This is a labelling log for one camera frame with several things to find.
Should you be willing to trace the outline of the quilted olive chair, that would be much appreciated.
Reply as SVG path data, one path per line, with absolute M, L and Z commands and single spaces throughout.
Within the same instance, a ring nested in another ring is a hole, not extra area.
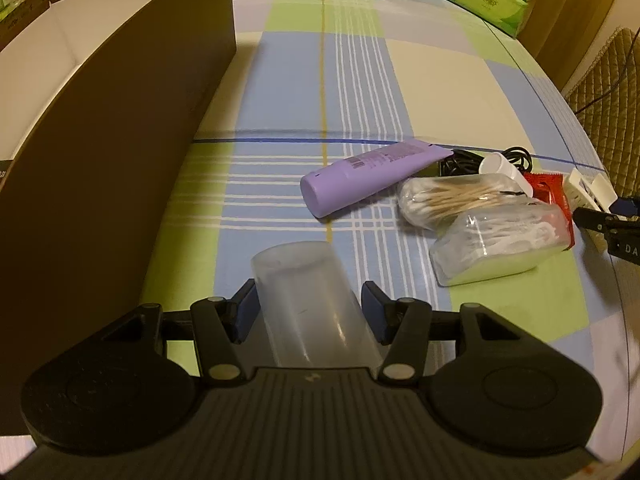
M 639 196 L 639 33 L 616 29 L 566 97 L 615 192 Z

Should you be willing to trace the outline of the white pill bottle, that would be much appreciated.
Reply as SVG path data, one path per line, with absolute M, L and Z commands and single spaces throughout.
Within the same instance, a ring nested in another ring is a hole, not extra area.
M 520 170 L 518 170 L 512 162 L 509 162 L 501 153 L 490 153 L 486 155 L 478 167 L 478 173 L 503 174 L 514 181 L 528 197 L 534 196 L 532 186 L 520 173 Z

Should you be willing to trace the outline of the clear plastic cup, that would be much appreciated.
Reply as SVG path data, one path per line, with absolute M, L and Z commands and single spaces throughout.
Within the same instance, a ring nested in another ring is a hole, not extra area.
M 378 343 L 332 245 L 274 246 L 252 269 L 277 366 L 378 369 Z

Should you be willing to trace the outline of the purple cream tube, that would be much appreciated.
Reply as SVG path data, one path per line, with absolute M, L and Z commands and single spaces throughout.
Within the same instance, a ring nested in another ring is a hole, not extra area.
M 309 211 L 324 218 L 407 179 L 454 154 L 449 148 L 412 139 L 350 156 L 300 179 Z

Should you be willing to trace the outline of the large brown storage box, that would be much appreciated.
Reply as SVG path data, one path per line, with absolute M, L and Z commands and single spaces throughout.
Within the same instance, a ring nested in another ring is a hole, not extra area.
M 232 0 L 151 0 L 38 120 L 1 185 L 1 431 L 40 365 L 138 303 L 186 151 L 235 54 Z

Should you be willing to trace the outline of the plaid bed sheet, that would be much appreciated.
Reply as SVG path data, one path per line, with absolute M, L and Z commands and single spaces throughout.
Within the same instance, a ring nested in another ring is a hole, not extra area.
M 604 395 L 590 445 L 639 447 L 639 272 L 580 232 L 510 278 L 445 288 L 431 240 L 394 192 L 328 223 L 304 174 L 420 138 L 479 153 L 521 146 L 539 171 L 603 170 L 561 93 L 516 40 L 444 0 L 233 0 L 238 50 L 167 204 L 142 297 L 169 310 L 230 296 L 255 254 L 326 240 L 352 286 L 377 282 L 452 310 L 477 301 L 591 370 Z

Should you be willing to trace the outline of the cotton swab bag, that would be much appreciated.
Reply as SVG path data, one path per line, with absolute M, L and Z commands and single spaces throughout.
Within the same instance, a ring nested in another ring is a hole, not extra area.
M 397 191 L 398 207 L 405 220 L 429 231 L 449 226 L 465 211 L 519 200 L 529 200 L 529 196 L 503 174 L 410 178 Z

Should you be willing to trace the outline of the dental floss pick box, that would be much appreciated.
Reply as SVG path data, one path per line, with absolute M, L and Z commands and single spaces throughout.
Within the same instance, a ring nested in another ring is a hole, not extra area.
M 430 249 L 436 280 L 454 286 L 532 270 L 572 244 L 555 204 L 517 197 L 459 214 Z

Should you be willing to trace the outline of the red candy packet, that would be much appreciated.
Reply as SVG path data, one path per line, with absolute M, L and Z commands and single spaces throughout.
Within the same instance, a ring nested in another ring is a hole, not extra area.
M 570 211 L 570 202 L 568 201 L 564 188 L 564 176 L 562 174 L 535 174 L 534 172 L 526 172 L 525 180 L 533 189 L 533 196 L 537 200 L 541 200 L 547 204 L 555 204 L 560 207 L 565 217 L 567 231 L 570 233 L 569 248 L 575 245 L 575 235 L 573 228 L 572 212 Z

